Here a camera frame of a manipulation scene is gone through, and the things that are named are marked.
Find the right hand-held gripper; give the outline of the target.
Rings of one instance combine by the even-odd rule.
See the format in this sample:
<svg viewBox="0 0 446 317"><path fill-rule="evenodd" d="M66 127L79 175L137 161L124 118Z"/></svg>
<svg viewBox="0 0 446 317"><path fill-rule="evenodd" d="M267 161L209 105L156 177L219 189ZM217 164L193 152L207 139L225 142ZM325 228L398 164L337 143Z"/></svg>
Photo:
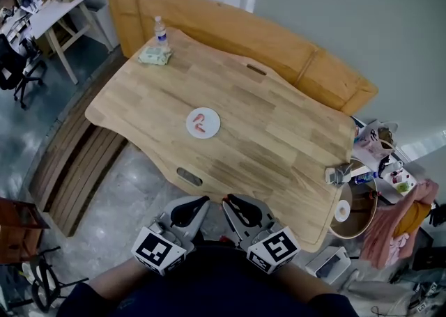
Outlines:
<svg viewBox="0 0 446 317"><path fill-rule="evenodd" d="M222 200L226 220L247 260L267 274L290 262L300 251L291 229L258 199L229 194Z"/></svg>

